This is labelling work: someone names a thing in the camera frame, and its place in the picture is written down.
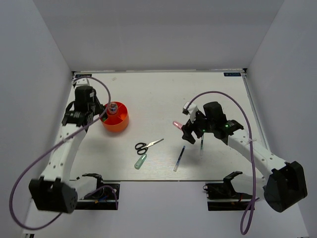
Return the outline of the pink translucent correction tape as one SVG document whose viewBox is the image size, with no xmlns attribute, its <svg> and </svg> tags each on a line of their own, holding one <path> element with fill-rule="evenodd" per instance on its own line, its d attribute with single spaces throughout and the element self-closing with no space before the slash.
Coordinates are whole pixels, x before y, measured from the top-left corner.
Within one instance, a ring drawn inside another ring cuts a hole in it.
<svg viewBox="0 0 317 238">
<path fill-rule="evenodd" d="M 179 123 L 179 122 L 177 122 L 177 121 L 173 121 L 172 122 L 172 124 L 176 127 L 176 128 L 178 128 L 179 130 L 182 130 L 182 124 L 181 123 Z"/>
</svg>

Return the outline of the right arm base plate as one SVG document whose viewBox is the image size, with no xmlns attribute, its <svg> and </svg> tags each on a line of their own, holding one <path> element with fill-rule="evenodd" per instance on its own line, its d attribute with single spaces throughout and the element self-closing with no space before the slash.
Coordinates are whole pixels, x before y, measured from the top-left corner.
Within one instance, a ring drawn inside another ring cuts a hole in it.
<svg viewBox="0 0 317 238">
<path fill-rule="evenodd" d="M 208 211 L 243 211 L 252 198 L 245 193 L 231 193 L 223 182 L 206 183 L 203 190 L 207 195 Z"/>
</svg>

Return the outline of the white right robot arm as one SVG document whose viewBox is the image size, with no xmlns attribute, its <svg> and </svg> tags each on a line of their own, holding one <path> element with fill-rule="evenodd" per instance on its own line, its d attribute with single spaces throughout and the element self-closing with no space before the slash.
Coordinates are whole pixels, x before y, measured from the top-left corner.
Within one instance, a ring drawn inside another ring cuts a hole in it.
<svg viewBox="0 0 317 238">
<path fill-rule="evenodd" d="M 218 102 L 207 103 L 203 109 L 201 112 L 197 105 L 189 102 L 183 106 L 183 114 L 188 115 L 189 119 L 181 127 L 182 138 L 194 144 L 196 138 L 212 133 L 249 162 L 254 162 L 263 175 L 256 178 L 240 171 L 230 173 L 223 179 L 218 199 L 254 193 L 274 211 L 281 213 L 308 195 L 304 169 L 298 162 L 289 163 L 252 141 L 239 122 L 226 118 Z"/>
</svg>

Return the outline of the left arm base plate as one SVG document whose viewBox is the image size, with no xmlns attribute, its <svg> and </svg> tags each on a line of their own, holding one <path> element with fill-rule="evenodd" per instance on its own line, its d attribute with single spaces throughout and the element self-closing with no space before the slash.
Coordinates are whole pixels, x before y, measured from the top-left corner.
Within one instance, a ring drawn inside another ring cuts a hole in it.
<svg viewBox="0 0 317 238">
<path fill-rule="evenodd" d="M 75 210 L 91 211 L 115 211 L 119 205 L 119 183 L 101 183 L 100 186 L 106 185 L 101 190 L 95 192 L 87 198 L 78 201 Z"/>
</svg>

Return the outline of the yellow cap black highlighter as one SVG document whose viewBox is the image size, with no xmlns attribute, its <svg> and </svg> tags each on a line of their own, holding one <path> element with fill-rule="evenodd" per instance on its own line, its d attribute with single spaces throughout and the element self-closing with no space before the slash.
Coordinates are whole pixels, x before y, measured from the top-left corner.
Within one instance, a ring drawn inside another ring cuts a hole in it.
<svg viewBox="0 0 317 238">
<path fill-rule="evenodd" d="M 115 115 L 118 111 L 118 105 L 116 102 L 111 102 L 108 106 L 108 114 Z"/>
</svg>

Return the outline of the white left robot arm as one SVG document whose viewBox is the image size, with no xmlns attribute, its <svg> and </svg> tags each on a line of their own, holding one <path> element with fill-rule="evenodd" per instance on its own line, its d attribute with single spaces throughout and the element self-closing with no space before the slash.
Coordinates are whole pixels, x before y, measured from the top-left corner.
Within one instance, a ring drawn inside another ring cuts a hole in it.
<svg viewBox="0 0 317 238">
<path fill-rule="evenodd" d="M 75 100 L 65 110 L 58 133 L 63 143 L 53 149 L 48 165 L 38 179 L 32 179 L 29 190 L 38 210 L 71 214 L 78 200 L 87 194 L 99 198 L 105 186 L 99 174 L 84 174 L 75 180 L 70 179 L 71 168 L 78 148 L 87 134 L 84 127 L 93 121 L 94 116 L 104 111 L 92 86 L 75 88 Z"/>
</svg>

